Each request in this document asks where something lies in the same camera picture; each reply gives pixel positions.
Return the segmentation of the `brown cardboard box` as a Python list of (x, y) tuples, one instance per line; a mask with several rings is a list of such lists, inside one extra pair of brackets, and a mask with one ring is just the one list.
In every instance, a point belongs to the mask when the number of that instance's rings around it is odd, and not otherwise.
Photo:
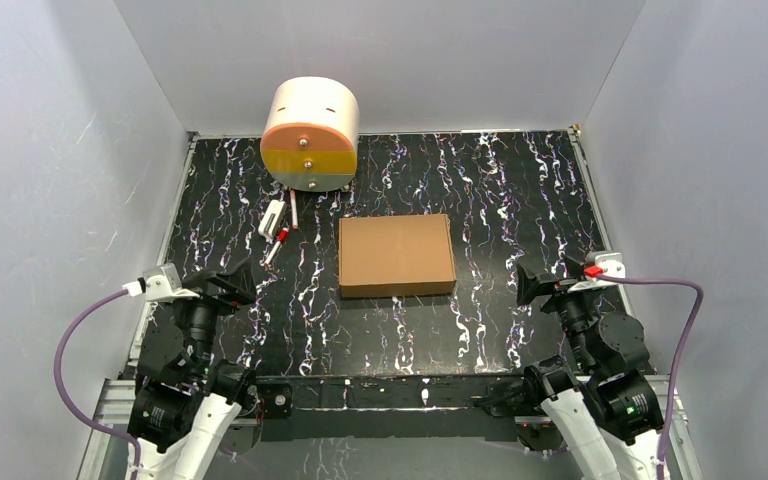
[(343, 298), (449, 295), (457, 276), (446, 214), (342, 218), (338, 281)]

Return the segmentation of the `round white drawer cabinet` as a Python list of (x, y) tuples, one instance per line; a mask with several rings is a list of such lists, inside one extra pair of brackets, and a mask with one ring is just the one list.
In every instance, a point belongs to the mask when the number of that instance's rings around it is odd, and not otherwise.
[(348, 190), (358, 169), (359, 117), (355, 95), (336, 80), (283, 82), (260, 141), (266, 170), (287, 189)]

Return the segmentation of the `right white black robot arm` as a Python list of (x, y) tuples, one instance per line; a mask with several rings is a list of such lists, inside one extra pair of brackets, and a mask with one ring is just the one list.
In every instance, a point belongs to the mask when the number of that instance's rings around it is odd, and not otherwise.
[(595, 302), (626, 277), (620, 254), (596, 252), (568, 261), (559, 277), (517, 265), (517, 303), (544, 302), (541, 312), (560, 321), (576, 365), (555, 355), (524, 370), (523, 399), (559, 431), (584, 479), (668, 479), (660, 451), (665, 420), (658, 396), (642, 372), (650, 353), (639, 320), (601, 314)]

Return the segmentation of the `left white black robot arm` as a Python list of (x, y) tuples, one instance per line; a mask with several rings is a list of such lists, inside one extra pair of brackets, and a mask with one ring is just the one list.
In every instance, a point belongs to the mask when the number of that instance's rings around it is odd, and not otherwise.
[(127, 425), (130, 479), (202, 479), (234, 419), (260, 410), (253, 369), (216, 361), (218, 321), (256, 300), (251, 263), (182, 278), (166, 263), (125, 287), (149, 303), (169, 304), (182, 335), (177, 353), (135, 379)]

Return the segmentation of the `white marker red cap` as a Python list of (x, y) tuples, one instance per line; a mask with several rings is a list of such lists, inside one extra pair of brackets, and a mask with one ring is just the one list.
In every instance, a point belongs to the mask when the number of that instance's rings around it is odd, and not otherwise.
[(284, 227), (277, 234), (277, 236), (273, 241), (272, 247), (270, 248), (266, 258), (264, 259), (265, 267), (269, 267), (273, 264), (274, 259), (277, 256), (278, 252), (280, 251), (281, 247), (284, 245), (290, 230), (291, 230), (290, 227)]

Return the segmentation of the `white pink marker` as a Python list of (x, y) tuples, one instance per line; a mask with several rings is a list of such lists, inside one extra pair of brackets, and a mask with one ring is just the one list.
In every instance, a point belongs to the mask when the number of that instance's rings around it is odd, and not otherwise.
[(292, 189), (289, 190), (289, 201), (290, 201), (290, 211), (291, 211), (291, 227), (293, 230), (298, 230), (299, 229), (298, 204), (297, 204), (297, 195), (295, 190), (292, 190)]

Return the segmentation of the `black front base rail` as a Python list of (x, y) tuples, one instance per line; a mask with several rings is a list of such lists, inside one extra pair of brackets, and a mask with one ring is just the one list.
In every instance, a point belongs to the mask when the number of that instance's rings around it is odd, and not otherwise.
[(523, 379), (515, 375), (443, 375), (396, 377), (262, 377), (254, 381), (257, 394), (265, 402), (265, 420), (275, 431), (300, 423), (304, 412), (333, 412), (344, 420), (339, 427), (328, 420), (323, 427), (297, 438), (355, 436), (375, 437), (371, 427), (352, 427), (349, 416), (410, 415), (481, 411), (493, 418), (508, 418), (523, 423), (547, 423), (536, 404), (519, 392)]

